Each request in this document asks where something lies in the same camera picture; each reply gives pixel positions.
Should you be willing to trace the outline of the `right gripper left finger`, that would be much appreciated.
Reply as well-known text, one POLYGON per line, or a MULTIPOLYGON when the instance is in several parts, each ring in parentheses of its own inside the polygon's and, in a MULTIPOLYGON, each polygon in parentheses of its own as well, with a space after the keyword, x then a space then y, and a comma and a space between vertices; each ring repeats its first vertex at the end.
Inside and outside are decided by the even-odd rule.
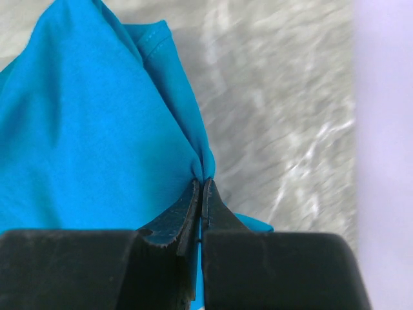
POLYGON ((200 184, 138 230, 139 301, 143 309, 189 309, 196 297, 200 184))

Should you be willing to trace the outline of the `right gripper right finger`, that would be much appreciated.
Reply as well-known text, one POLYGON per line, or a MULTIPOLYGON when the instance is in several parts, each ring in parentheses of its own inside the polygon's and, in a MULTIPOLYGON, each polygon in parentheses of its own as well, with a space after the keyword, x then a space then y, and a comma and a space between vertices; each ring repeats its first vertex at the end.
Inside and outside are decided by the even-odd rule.
POLYGON ((212 178, 203 187, 201 234, 214 229, 248 231, 248 227, 223 203, 212 178))

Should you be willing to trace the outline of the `blue t shirt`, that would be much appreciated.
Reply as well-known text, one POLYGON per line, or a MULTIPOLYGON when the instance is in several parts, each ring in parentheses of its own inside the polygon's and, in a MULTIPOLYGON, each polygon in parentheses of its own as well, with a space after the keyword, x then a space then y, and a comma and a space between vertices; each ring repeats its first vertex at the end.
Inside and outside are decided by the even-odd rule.
POLYGON ((196 297, 273 309, 271 226, 201 234, 214 157, 165 22, 55 1, 1 73, 1 308, 143 309, 138 230, 200 184, 196 297))

